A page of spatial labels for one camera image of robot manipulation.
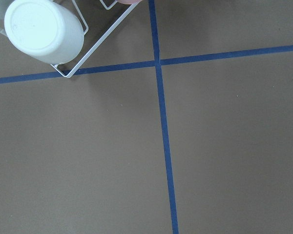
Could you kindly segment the white cup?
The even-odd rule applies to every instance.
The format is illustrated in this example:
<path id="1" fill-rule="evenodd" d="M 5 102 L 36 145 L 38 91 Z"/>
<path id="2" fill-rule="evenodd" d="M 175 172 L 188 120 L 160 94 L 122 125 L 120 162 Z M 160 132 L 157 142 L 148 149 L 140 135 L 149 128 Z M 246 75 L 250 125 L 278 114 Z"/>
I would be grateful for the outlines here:
<path id="1" fill-rule="evenodd" d="M 23 53 L 48 64 L 72 61 L 84 45 L 77 16 L 50 0 L 15 0 L 6 10 L 4 28 Z"/>

